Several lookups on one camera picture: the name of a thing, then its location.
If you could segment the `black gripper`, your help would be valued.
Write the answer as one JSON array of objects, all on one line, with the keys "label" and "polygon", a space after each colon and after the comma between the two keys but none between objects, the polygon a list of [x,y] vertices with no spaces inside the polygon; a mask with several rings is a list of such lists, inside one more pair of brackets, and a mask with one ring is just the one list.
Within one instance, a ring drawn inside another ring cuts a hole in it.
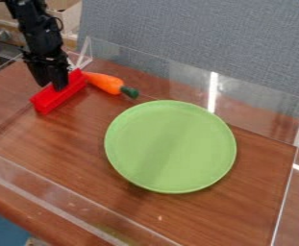
[{"label": "black gripper", "polygon": [[22,49],[23,60],[38,85],[46,86],[51,82],[55,91],[63,90],[68,85],[70,64],[67,54],[62,49],[60,32],[35,30],[26,31],[23,36],[27,43],[27,47]]}]

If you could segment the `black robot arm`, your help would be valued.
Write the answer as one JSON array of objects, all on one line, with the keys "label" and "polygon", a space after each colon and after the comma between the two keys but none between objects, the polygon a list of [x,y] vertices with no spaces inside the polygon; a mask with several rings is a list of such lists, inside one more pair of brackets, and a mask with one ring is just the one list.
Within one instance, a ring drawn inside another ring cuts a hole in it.
[{"label": "black robot arm", "polygon": [[68,85],[68,56],[62,49],[63,38],[58,18],[47,13],[46,0],[0,0],[18,21],[27,47],[23,61],[39,86],[52,83],[56,91]]}]

